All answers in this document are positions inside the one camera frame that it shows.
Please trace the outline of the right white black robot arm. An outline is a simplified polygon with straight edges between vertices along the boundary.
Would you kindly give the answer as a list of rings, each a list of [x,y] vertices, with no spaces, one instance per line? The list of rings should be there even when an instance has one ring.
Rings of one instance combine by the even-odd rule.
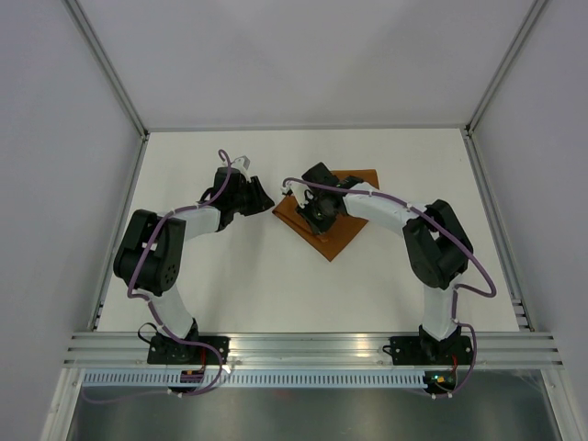
[[[418,334],[392,337],[382,350],[396,366],[471,364],[473,345],[454,317],[454,290],[468,268],[473,247],[454,210],[444,200],[410,206],[362,178],[337,178],[323,163],[309,169],[301,182],[285,184],[297,213],[315,235],[330,231],[345,217],[369,221],[398,234],[410,269],[423,286],[424,315]]]

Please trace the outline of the brown cloth napkin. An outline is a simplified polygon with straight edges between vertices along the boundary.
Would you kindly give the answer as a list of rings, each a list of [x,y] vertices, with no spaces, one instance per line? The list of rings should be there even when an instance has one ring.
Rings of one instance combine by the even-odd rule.
[[[351,175],[379,188],[378,173],[375,169],[328,170],[337,178],[337,181]],[[333,261],[368,224],[367,220],[337,216],[333,226],[327,232],[315,235],[308,222],[296,211],[297,206],[293,196],[284,196],[272,213],[329,262]]]

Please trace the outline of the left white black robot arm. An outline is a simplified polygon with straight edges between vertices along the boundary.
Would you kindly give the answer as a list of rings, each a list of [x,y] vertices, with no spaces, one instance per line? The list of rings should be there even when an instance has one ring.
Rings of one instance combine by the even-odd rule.
[[[241,156],[218,168],[213,186],[194,206],[163,216],[145,209],[131,215],[113,271],[124,281],[130,299],[147,303],[156,330],[150,351],[166,363],[192,363],[202,348],[197,321],[176,284],[184,243],[225,230],[237,215],[252,216],[274,207],[248,167],[248,158]]]

